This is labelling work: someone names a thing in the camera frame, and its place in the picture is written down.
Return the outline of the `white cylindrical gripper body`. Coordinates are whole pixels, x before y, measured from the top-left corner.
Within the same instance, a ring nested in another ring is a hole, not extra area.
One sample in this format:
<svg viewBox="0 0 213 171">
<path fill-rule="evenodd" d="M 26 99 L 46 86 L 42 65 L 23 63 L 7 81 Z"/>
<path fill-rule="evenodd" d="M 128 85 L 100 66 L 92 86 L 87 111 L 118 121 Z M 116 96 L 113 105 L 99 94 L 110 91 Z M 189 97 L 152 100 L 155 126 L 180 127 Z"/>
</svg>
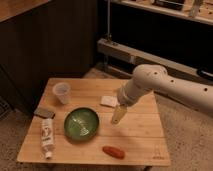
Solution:
<svg viewBox="0 0 213 171">
<path fill-rule="evenodd" d="M 117 100 L 120 105 L 132 106 L 137 102 L 137 95 L 132 85 L 123 85 L 117 93 Z"/>
</svg>

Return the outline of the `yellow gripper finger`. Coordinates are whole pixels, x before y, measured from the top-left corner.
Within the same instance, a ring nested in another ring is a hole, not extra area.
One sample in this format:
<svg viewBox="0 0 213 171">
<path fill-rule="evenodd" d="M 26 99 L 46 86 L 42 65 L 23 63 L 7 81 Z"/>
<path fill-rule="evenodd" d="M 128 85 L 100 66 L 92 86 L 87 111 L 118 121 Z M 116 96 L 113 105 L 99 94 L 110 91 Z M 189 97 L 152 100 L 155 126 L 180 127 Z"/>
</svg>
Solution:
<svg viewBox="0 0 213 171">
<path fill-rule="evenodd" d="M 117 105 L 115 107 L 111 123 L 112 124 L 118 124 L 120 120 L 124 117 L 124 115 L 127 113 L 127 107 L 123 105 Z"/>
</svg>

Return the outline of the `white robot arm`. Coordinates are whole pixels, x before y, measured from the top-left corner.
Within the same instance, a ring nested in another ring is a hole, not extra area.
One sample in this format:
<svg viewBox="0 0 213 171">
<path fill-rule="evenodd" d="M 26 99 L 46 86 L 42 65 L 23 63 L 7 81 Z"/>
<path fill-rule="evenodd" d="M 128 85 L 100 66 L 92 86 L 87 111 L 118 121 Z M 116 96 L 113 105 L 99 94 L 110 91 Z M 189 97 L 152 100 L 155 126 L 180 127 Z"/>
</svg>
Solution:
<svg viewBox="0 0 213 171">
<path fill-rule="evenodd" d="M 142 64 L 117 92 L 118 105 L 111 123 L 118 124 L 127 108 L 151 91 L 160 92 L 203 113 L 213 112 L 213 86 L 172 77 L 161 65 Z"/>
</svg>

